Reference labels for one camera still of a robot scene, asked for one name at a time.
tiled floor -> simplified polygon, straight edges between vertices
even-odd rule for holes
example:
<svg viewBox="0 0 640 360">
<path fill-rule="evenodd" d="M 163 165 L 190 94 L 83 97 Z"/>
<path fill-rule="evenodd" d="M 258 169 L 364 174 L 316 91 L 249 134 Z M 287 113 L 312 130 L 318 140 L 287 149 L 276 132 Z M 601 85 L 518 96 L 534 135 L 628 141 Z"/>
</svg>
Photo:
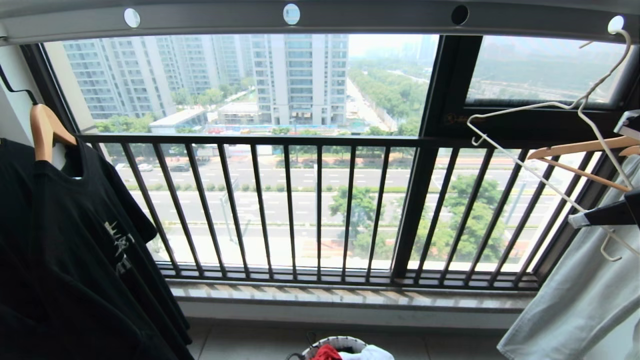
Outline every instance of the tiled floor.
<svg viewBox="0 0 640 360">
<path fill-rule="evenodd" d="M 453 334 L 448 332 L 328 331 L 311 327 L 264 325 L 224 326 L 192 321 L 193 344 L 189 350 L 195 359 L 284 360 L 292 352 L 302 352 L 307 345 L 307 331 L 315 331 L 320 340 L 333 335 L 350 335 L 377 345 L 396 360 L 499 360 L 505 359 L 495 349 L 500 334 Z"/>
</svg>

white wire hanger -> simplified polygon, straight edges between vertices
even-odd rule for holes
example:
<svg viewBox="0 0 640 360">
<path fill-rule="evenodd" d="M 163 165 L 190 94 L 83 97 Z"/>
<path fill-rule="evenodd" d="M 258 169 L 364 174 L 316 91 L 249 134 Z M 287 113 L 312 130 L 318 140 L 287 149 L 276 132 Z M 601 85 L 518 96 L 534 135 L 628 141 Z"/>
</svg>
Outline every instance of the white wire hanger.
<svg viewBox="0 0 640 360">
<path fill-rule="evenodd" d="M 542 176 L 540 176 L 533 169 L 531 169 L 530 167 L 525 165 L 524 162 L 520 161 L 518 158 L 513 156 L 510 152 L 508 152 L 503 147 L 501 147 L 498 143 L 493 141 L 487 134 L 483 133 L 482 131 L 480 131 L 480 129 L 478 129 L 476 126 L 474 126 L 471 123 L 471 121 L 474 120 L 474 119 L 488 118 L 488 117 L 492 117 L 492 116 L 496 116 L 496 115 L 502 115 L 502 114 L 506 114 L 506 113 L 513 113 L 513 112 L 521 111 L 521 110 L 542 108 L 542 107 L 545 107 L 545 106 L 555 106 L 555 107 L 558 107 L 558 108 L 570 110 L 570 109 L 573 109 L 574 107 L 576 107 L 576 105 L 578 105 L 578 103 L 580 103 L 580 106 L 578 107 L 578 116 L 582 120 L 584 120 L 587 124 L 589 124 L 589 126 L 591 126 L 591 129 L 593 130 L 594 134 L 598 138 L 598 141 L 602 144 L 603 150 L 607 153 L 607 156 L 613 162 L 613 165 L 616 167 L 616 170 L 620 173 L 620 177 L 622 178 L 623 182 L 627 185 L 627 187 L 633 188 L 633 186 L 631 184 L 631 181 L 629 180 L 627 175 L 624 173 L 624 171 L 622 169 L 622 166 L 620 165 L 620 163 L 618 162 L 618 160 L 616 159 L 614 154 L 611 152 L 611 149 L 609 148 L 609 146 L 605 142 L 605 140 L 602 137 L 602 134 L 600 133 L 600 131 L 598 130 L 598 127 L 596 126 L 596 124 L 594 124 L 593 121 L 591 121 L 591 119 L 589 119 L 589 117 L 587 117 L 587 115 L 585 115 L 582 112 L 584 107 L 585 107 L 585 105 L 589 101 L 589 96 L 595 91 L 595 89 L 598 86 L 600 86 L 600 84 L 602 84 L 609 76 L 611 76 L 611 74 L 620 66 L 620 64 L 622 64 L 622 62 L 625 60 L 625 58 L 627 57 L 627 55 L 629 54 L 629 51 L 631 49 L 631 37 L 629 36 L 629 33 L 627 33 L 625 30 L 623 30 L 621 28 L 621 26 L 619 26 L 619 28 L 614 28 L 616 26 L 614 24 L 614 20 L 615 19 L 616 18 L 614 18 L 609 23 L 609 29 L 608 30 L 609 30 L 609 33 L 612 34 L 612 35 L 620 34 L 625 38 L 626 46 L 625 46 L 624 53 L 622 54 L 622 56 L 620 57 L 618 62 L 616 62 L 616 64 L 611 68 L 611 70 L 609 70 L 609 72 L 607 72 L 598 81 L 596 81 L 591 86 L 591 88 L 583 96 L 579 97 L 577 100 L 575 100 L 573 103 L 571 103 L 571 105 L 561 104 L 560 102 L 557 102 L 557 101 L 549 101 L 549 102 L 543 102 L 543 103 L 539 103 L 539 104 L 521 106 L 519 108 L 511 108 L 511 109 L 508 109 L 508 110 L 495 111 L 493 113 L 488 113 L 488 114 L 475 114 L 475 115 L 472 115 L 471 117 L 469 117 L 469 119 L 467 119 L 467 126 L 470 127 L 471 130 L 475 131 L 481 137 L 479 140 L 476 140 L 476 138 L 473 137 L 473 139 L 471 140 L 472 144 L 474 144 L 475 146 L 478 146 L 478 145 L 480 145 L 480 143 L 483 140 L 486 140 L 487 142 L 492 144 L 497 150 L 499 150 L 500 152 L 502 152 L 505 155 L 509 156 L 516 164 L 520 165 L 526 171 L 528 171 L 528 172 L 532 173 L 534 176 L 536 176 L 542 183 L 544 183 L 545 185 L 549 186 L 549 188 L 551 188 L 553 191 L 558 193 L 558 195 L 560 195 L 564 200 L 566 200 L 569 204 L 571 204 L 574 208 L 576 208 L 581 213 L 586 212 L 586 209 L 584 209 L 582 206 L 580 206 L 578 203 L 576 203 L 573 199 L 571 199 L 569 196 L 567 196 L 567 194 L 562 192 L 555 185 L 553 185 L 552 183 L 550 183 L 549 181 L 544 179 Z M 580 48 L 582 48 L 582 47 L 584 47 L 584 46 L 586 46 L 588 44 L 590 44 L 590 42 L 586 43 L 586 44 L 583 44 Z M 606 237 L 604 243 L 602 244 L 602 247 L 600 248 L 600 252 L 602 253 L 602 255 L 607 260 L 609 260 L 609 261 L 617 261 L 617 260 L 621 259 L 621 257 L 619 257 L 619 256 L 613 258 L 613 257 L 609 256 L 605 252 L 604 249 L 605 249 L 606 245 L 608 244 L 610 238 L 618 241 L 625 248 L 627 248 L 627 250 L 629 250 L 631 253 L 633 253 L 634 255 L 636 255 L 638 257 L 640 257 L 640 252 L 638 252 L 635 248 L 633 248 L 631 245 L 629 245 L 627 242 L 625 242 L 619 236 L 617 236 L 614 233 L 614 229 L 612 227 L 603 226 L 603 229 L 607 232 L 607 237 Z"/>
</svg>

red cloth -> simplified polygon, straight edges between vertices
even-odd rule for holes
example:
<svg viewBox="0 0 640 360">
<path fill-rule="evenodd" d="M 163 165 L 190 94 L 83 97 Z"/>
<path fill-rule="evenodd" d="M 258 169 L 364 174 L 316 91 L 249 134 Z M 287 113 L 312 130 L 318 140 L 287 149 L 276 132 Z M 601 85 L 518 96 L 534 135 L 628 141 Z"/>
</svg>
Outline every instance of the red cloth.
<svg viewBox="0 0 640 360">
<path fill-rule="evenodd" d="M 331 345 L 323 345 L 312 360 L 342 360 L 340 354 Z"/>
</svg>

car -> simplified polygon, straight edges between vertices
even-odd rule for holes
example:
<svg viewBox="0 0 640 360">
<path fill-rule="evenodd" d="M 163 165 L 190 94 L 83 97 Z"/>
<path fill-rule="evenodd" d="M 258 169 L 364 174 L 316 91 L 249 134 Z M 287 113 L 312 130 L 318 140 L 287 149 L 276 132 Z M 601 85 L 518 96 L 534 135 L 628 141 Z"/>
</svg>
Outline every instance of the car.
<svg viewBox="0 0 640 360">
<path fill-rule="evenodd" d="M 154 167 L 151 164 L 140 164 L 138 170 L 140 171 L 153 171 Z"/>
<path fill-rule="evenodd" d="M 175 164 L 169 167 L 169 171 L 176 171 L 176 172 L 185 172 L 185 171 L 189 171 L 191 167 L 189 166 L 188 163 L 179 163 L 179 164 Z"/>
</svg>

floor tile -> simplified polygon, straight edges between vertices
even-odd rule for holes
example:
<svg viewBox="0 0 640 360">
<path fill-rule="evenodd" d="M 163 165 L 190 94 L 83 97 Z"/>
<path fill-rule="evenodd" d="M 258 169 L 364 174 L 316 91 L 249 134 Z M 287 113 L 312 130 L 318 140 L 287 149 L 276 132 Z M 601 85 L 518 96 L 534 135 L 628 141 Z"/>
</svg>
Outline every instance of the floor tile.
<svg viewBox="0 0 640 360">
<path fill-rule="evenodd" d="M 396 360 L 431 360 L 426 346 L 420 336 L 403 332 L 350 332 L 350 331 L 322 331 L 317 333 L 317 340 L 329 336 L 347 335 L 358 338 L 367 344 L 385 349 Z"/>
<path fill-rule="evenodd" d="M 299 329 L 214 326 L 200 360 L 284 360 L 308 345 L 306 331 Z"/>
<path fill-rule="evenodd" d="M 431 360 L 504 360 L 495 348 L 502 336 L 426 335 Z"/>
<path fill-rule="evenodd" d="M 203 324 L 203 323 L 191 323 L 191 328 L 189 329 L 189 335 L 191 336 L 191 340 L 193 342 L 187 346 L 189 352 L 194 359 L 198 360 L 200 356 L 200 352 L 202 351 L 202 347 L 204 347 L 204 343 L 207 340 L 207 336 L 209 335 L 209 331 L 211 330 L 211 325 Z"/>
</svg>

